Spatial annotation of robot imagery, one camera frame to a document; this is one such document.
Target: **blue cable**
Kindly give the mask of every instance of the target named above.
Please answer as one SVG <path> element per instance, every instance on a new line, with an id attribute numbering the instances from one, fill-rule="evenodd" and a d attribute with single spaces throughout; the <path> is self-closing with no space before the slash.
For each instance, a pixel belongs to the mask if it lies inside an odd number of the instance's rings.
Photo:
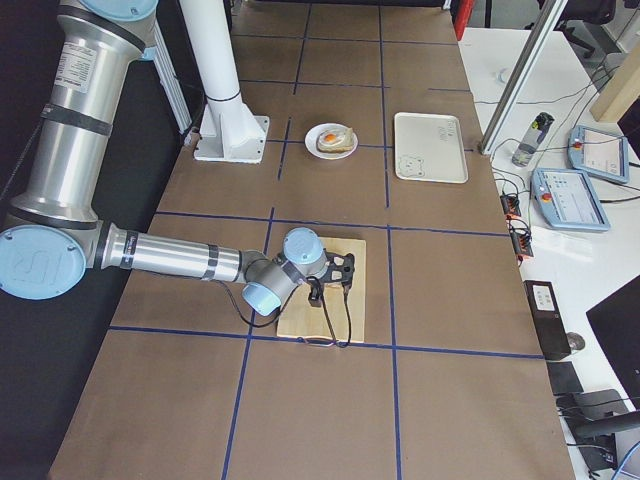
<path id="1" fill-rule="evenodd" d="M 618 475 L 623 473 L 622 469 L 624 468 L 625 464 L 627 463 L 627 460 L 629 460 L 629 458 L 631 458 L 631 455 L 633 455 L 634 452 L 638 448 L 640 448 L 640 442 L 636 443 L 633 447 L 631 447 L 629 449 L 629 451 L 626 453 L 626 455 L 622 459 L 622 462 L 620 462 L 620 465 L 618 465 L 618 469 L 613 473 L 613 477 L 611 477 L 611 480 L 616 480 L 616 478 L 618 478 Z"/>

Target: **blue and white control panel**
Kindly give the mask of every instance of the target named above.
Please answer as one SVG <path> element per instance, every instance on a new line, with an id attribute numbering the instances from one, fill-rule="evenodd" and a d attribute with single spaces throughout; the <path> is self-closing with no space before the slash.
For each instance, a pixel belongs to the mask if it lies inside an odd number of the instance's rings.
<path id="1" fill-rule="evenodd" d="M 569 135 L 573 168 L 615 183 L 629 181 L 629 142 L 626 137 L 578 125 Z"/>
<path id="2" fill-rule="evenodd" d="M 587 232 L 611 228 L 584 171 L 537 168 L 531 175 L 531 192 L 553 228 Z"/>

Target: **plastic bottle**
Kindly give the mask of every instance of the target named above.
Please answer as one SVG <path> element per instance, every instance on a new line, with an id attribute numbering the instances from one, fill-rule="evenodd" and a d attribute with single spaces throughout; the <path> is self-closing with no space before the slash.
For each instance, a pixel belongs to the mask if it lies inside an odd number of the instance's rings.
<path id="1" fill-rule="evenodd" d="M 538 114 L 533 121 L 527 132 L 524 134 L 524 138 L 518 145 L 518 149 L 511 157 L 511 161 L 518 167 L 526 167 L 529 165 L 533 154 L 547 136 L 549 128 L 553 123 L 554 118 L 546 112 Z"/>

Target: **black chair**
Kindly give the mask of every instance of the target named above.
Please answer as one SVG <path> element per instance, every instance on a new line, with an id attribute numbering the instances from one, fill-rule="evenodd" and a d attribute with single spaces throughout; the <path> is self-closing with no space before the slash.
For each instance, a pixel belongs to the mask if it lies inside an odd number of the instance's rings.
<path id="1" fill-rule="evenodd" d="M 538 5 L 542 8 L 544 0 L 538 0 Z M 582 20 L 592 25 L 605 25 L 613 20 L 615 13 L 616 0 L 569 0 L 555 30 L 564 33 L 565 38 L 570 43 L 586 48 L 587 51 L 584 54 L 584 58 L 590 58 L 593 52 L 596 51 L 595 47 L 576 37 L 573 33 L 575 27 L 568 26 L 568 22 Z"/>

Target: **label on robot arm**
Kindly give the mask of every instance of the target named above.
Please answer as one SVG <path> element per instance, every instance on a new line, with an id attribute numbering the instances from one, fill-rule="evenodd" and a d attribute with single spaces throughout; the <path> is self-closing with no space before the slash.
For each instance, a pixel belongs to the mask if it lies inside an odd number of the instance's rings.
<path id="1" fill-rule="evenodd" d="M 54 84 L 87 93 L 97 56 L 95 50 L 65 42 Z"/>
<path id="2" fill-rule="evenodd" d="M 538 310 L 546 312 L 555 311 L 556 307 L 553 304 L 553 298 L 551 297 L 551 290 L 549 287 L 534 285 L 533 295 L 536 300 L 536 307 L 538 307 Z"/>

